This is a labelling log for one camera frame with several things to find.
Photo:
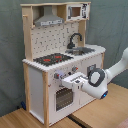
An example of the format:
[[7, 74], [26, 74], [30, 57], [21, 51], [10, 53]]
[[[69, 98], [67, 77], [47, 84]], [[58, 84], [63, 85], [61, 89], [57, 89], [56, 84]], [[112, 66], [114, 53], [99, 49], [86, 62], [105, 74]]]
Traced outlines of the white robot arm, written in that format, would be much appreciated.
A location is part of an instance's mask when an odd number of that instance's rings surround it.
[[126, 69], [128, 69], [128, 47], [123, 51], [121, 60], [109, 69], [94, 68], [89, 76], [77, 72], [64, 78], [62, 85], [72, 90], [79, 89], [94, 98], [103, 99], [108, 94], [108, 83]]

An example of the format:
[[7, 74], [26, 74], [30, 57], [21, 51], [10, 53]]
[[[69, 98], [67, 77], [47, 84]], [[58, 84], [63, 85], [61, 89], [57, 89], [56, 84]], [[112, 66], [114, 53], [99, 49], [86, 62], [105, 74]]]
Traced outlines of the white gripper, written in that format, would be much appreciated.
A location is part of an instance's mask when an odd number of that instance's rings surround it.
[[85, 82], [87, 82], [88, 79], [85, 74], [83, 73], [75, 73], [73, 75], [70, 75], [62, 80], [62, 85], [65, 86], [68, 89], [75, 89], [78, 86], [81, 86]]

